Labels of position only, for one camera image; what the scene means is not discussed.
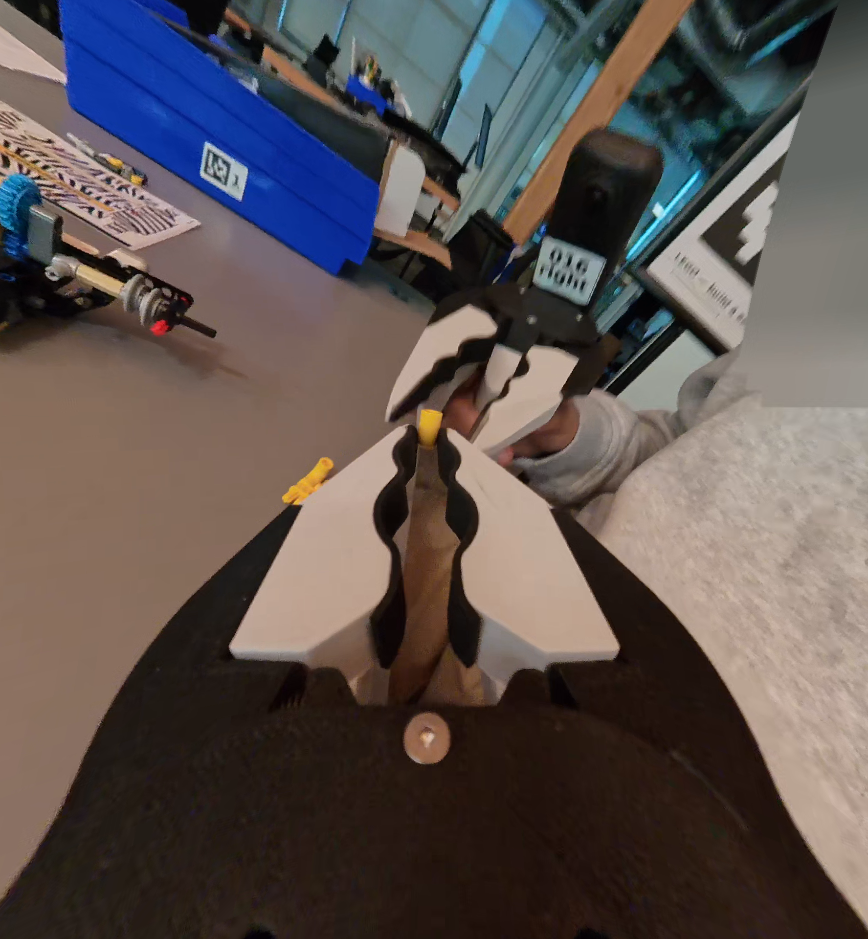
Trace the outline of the zebra striped sticker sheet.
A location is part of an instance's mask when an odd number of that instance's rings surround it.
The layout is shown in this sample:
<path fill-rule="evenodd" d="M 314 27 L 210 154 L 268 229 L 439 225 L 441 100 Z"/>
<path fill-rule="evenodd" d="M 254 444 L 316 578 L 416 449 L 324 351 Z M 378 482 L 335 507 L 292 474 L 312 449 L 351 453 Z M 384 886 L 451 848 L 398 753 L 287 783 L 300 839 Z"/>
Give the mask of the zebra striped sticker sheet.
<path fill-rule="evenodd" d="M 2 101 L 0 175 L 31 179 L 58 210 L 134 250 L 201 225 Z"/>

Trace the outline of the wooden beam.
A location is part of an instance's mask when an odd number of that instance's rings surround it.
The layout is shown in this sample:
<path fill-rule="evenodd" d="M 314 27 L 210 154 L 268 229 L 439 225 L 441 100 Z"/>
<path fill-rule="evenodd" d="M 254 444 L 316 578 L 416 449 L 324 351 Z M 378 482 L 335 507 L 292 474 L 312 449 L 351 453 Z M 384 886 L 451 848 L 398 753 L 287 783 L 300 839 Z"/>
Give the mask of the wooden beam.
<path fill-rule="evenodd" d="M 555 203 L 568 159 L 578 142 L 591 131 L 609 125 L 691 5 L 690 1 L 642 3 L 505 217 L 502 227 L 514 244 L 523 245 L 531 239 Z"/>

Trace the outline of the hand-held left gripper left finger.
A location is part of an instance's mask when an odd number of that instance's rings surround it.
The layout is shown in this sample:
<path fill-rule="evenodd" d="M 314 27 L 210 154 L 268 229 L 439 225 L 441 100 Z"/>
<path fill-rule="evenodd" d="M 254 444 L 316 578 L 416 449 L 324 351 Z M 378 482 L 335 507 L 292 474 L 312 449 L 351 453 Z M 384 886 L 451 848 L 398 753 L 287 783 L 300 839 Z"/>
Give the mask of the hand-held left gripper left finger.
<path fill-rule="evenodd" d="M 309 668 L 389 668 L 404 638 L 404 584 L 395 535 L 417 430 L 400 426 L 298 506 L 229 645 L 235 659 Z"/>

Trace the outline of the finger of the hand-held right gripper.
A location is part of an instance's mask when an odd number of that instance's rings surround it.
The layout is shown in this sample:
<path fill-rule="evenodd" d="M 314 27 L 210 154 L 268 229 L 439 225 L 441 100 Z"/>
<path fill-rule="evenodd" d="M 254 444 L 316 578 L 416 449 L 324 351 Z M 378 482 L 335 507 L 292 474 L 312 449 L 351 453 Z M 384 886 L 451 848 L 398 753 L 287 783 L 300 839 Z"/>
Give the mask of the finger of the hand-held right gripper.
<path fill-rule="evenodd" d="M 486 366 L 500 338 L 493 316 L 473 304 L 432 318 L 393 384 L 386 422 L 396 425 L 425 409 L 443 411 L 452 395 Z"/>
<path fill-rule="evenodd" d="M 475 396 L 479 416 L 471 442 L 480 450 L 504 450 L 545 425 L 563 399 L 562 390 L 579 362 L 555 346 L 519 353 L 498 345 L 487 361 Z"/>

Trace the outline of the white board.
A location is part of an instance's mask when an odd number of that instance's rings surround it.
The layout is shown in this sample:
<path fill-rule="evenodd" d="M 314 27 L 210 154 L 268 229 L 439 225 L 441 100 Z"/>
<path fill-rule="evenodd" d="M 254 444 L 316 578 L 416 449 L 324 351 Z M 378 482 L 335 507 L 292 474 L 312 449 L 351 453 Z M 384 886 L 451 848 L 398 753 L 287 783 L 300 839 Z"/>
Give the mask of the white board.
<path fill-rule="evenodd" d="M 421 197 L 426 170 L 420 155 L 396 141 L 386 155 L 374 231 L 378 236 L 404 237 Z"/>

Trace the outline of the black and white printed sign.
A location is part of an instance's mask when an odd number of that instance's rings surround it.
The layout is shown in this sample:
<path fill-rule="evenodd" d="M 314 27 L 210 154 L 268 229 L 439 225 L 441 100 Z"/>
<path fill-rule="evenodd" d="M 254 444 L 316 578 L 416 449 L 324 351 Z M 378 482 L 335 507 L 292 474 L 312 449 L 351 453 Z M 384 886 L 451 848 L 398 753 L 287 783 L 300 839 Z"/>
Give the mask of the black and white printed sign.
<path fill-rule="evenodd" d="M 739 346 L 802 105 L 784 107 L 718 171 L 637 265 L 715 350 Z"/>

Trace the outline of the blue plastic bin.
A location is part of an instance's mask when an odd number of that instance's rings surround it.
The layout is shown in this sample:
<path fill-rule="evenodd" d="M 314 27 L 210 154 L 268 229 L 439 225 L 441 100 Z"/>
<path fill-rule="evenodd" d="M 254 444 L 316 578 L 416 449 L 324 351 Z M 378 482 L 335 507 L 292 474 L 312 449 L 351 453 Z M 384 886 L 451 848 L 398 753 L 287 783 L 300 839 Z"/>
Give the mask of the blue plastic bin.
<path fill-rule="evenodd" d="M 383 130 L 137 2 L 59 8 L 76 112 L 326 272 L 364 262 Z"/>

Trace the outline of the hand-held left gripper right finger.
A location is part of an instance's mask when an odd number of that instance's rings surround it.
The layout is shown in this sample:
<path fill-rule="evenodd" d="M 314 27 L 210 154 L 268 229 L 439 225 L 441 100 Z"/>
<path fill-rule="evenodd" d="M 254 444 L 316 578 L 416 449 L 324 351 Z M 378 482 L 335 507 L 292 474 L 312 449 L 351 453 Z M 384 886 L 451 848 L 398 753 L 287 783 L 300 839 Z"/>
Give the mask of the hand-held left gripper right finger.
<path fill-rule="evenodd" d="M 448 632 L 465 667 L 610 661 L 619 642 L 549 506 L 452 430 L 437 454 L 451 562 Z"/>

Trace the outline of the yellow and black lego strip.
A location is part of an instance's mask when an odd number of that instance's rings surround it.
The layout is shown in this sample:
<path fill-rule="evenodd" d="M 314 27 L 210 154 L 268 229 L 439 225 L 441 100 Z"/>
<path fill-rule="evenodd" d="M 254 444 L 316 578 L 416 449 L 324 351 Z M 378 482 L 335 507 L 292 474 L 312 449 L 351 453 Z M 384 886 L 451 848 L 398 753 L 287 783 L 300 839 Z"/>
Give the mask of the yellow and black lego strip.
<path fill-rule="evenodd" d="M 66 133 L 66 139 L 84 155 L 97 162 L 107 171 L 125 179 L 136 187 L 146 186 L 147 176 L 128 162 L 110 153 L 96 150 L 86 140 L 75 134 Z"/>

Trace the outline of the person's right forearm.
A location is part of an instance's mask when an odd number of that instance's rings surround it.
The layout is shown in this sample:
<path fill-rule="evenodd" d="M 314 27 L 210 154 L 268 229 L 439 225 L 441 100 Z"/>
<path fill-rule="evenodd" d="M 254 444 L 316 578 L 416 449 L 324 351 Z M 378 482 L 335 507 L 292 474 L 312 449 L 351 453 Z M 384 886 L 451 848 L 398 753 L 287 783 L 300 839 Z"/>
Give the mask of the person's right forearm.
<path fill-rule="evenodd" d="M 597 533 L 634 470 L 749 396 L 739 355 L 735 348 L 692 373 L 674 410 L 634 410 L 602 390 L 571 399 L 577 416 L 572 440 L 537 456 L 517 455 L 511 470 L 548 504 L 568 510 L 585 529 Z"/>

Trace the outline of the person's grey sweatshirt torso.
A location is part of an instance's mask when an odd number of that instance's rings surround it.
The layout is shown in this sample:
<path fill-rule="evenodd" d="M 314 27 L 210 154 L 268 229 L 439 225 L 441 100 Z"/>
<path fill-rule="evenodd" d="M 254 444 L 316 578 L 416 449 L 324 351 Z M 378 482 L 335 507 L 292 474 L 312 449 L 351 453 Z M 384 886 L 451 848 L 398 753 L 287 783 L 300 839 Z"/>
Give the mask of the person's grey sweatshirt torso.
<path fill-rule="evenodd" d="M 868 927 L 868 408 L 744 400 L 578 518 L 698 641 Z"/>

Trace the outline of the white paper sheet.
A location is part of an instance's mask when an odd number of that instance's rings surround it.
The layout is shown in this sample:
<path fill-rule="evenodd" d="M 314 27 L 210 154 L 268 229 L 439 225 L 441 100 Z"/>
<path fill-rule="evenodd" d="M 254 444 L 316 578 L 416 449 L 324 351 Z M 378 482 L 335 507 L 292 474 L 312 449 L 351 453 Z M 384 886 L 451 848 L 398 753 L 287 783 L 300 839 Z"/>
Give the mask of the white paper sheet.
<path fill-rule="evenodd" d="M 20 42 L 0 25 L 0 67 L 34 75 L 64 86 L 64 72 Z"/>

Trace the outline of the person's beige trousers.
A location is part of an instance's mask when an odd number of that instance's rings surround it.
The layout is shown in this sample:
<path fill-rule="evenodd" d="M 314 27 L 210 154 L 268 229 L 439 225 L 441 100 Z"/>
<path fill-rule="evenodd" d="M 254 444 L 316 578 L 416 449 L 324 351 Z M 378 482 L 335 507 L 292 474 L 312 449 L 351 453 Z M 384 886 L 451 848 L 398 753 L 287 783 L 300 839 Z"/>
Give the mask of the person's beige trousers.
<path fill-rule="evenodd" d="M 465 667 L 451 647 L 448 600 L 458 539 L 446 521 L 447 488 L 438 454 L 421 447 L 404 554 L 404 638 L 391 668 L 391 703 L 483 706 L 478 667 Z"/>

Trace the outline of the person's right hand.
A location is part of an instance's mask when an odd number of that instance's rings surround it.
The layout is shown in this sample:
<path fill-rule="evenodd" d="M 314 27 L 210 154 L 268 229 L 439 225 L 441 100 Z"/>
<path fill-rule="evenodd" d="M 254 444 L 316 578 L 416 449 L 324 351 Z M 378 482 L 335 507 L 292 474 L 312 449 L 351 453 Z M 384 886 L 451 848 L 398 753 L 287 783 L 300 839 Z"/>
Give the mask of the person's right hand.
<path fill-rule="evenodd" d="M 477 370 L 451 394 L 444 406 L 444 426 L 451 428 L 468 440 L 479 419 L 475 399 L 481 382 L 482 371 Z M 567 398 L 547 423 L 529 435 L 498 452 L 494 459 L 504 468 L 509 468 L 517 459 L 541 459 L 560 452 L 571 444 L 579 430 L 580 415 L 575 400 Z"/>

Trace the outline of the thin yellow lego connector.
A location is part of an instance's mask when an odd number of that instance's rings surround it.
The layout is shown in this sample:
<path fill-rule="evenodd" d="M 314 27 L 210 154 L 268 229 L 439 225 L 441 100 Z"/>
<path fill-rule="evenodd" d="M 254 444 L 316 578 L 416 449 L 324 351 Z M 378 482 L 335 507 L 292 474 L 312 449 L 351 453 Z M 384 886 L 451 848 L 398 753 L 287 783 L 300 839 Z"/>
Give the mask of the thin yellow lego connector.
<path fill-rule="evenodd" d="M 283 504 L 299 506 L 323 487 L 333 472 L 334 462 L 330 458 L 321 457 L 310 471 L 287 489 L 282 497 Z"/>

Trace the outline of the partly built lego vehicle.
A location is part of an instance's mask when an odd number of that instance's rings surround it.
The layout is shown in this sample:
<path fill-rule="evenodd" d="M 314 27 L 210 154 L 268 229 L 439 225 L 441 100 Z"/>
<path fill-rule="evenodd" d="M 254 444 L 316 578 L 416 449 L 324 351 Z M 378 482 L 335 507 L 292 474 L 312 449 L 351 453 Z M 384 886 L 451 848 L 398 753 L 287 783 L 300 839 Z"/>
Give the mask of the partly built lego vehicle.
<path fill-rule="evenodd" d="M 0 334 L 41 316 L 73 319 L 114 303 L 155 336 L 217 332 L 191 317 L 193 297 L 125 251 L 100 253 L 64 233 L 28 177 L 0 177 Z"/>

